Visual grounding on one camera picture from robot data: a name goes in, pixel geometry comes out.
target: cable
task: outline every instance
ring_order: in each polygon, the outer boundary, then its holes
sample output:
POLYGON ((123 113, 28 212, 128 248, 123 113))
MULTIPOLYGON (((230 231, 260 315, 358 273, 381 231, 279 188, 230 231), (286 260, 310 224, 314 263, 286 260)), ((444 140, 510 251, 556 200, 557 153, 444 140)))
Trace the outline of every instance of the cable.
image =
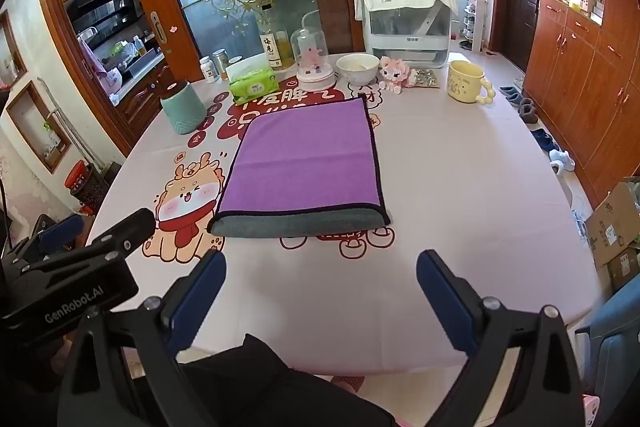
POLYGON ((6 207, 6 196, 4 195, 2 178, 0 178, 0 192, 2 192, 2 208, 4 209, 4 231, 6 232, 6 240, 9 243, 9 250, 13 250, 14 245, 11 244, 11 236, 9 235, 9 211, 6 207))

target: cardboard box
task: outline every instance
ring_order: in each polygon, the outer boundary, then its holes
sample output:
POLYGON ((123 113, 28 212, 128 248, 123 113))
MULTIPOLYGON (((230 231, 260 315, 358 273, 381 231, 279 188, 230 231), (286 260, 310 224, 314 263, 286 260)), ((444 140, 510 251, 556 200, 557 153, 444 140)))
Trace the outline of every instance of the cardboard box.
POLYGON ((640 264, 638 264, 639 253, 640 245, 634 243, 631 247, 626 248, 613 261, 607 263, 613 291, 618 291, 640 273, 640 264))
POLYGON ((640 234, 635 183, 640 183, 640 176, 624 178, 586 221, 596 268, 612 261, 640 234))

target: yellow mug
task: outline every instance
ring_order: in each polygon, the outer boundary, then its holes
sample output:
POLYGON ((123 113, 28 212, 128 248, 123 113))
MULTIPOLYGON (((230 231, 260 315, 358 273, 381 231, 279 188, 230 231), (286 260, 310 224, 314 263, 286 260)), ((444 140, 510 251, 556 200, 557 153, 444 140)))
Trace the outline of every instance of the yellow mug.
POLYGON ((484 70, 466 60, 454 60, 449 64, 447 92, 465 103, 492 103, 495 98, 494 86, 484 78, 484 70), (483 87, 486 96, 480 96, 483 87))

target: green tissue box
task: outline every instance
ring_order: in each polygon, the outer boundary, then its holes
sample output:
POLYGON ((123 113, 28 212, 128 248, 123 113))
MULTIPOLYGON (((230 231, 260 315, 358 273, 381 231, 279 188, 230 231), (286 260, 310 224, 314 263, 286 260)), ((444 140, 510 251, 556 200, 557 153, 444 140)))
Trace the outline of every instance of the green tissue box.
POLYGON ((231 80, 229 89, 234 96, 234 103, 242 105, 270 92, 276 92, 279 88, 273 70, 263 68, 236 76, 231 80))

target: blue gripper pad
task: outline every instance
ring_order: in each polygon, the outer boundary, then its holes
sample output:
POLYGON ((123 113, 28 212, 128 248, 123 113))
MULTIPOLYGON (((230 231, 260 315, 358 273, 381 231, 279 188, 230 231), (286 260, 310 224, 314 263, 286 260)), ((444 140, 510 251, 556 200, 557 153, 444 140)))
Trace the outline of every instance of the blue gripper pad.
POLYGON ((472 357, 478 350, 474 322, 460 296, 432 257, 433 250, 423 251, 415 267, 420 288, 429 300, 451 345, 472 357))
POLYGON ((72 214, 52 227, 40 232, 38 251, 45 254, 56 253, 67 243, 78 237, 82 233, 82 227, 84 227, 82 217, 78 214, 72 214))
POLYGON ((166 347, 172 357, 191 347, 225 278, 225 256, 209 250, 191 273, 178 279, 166 293, 161 318, 170 330, 166 347))

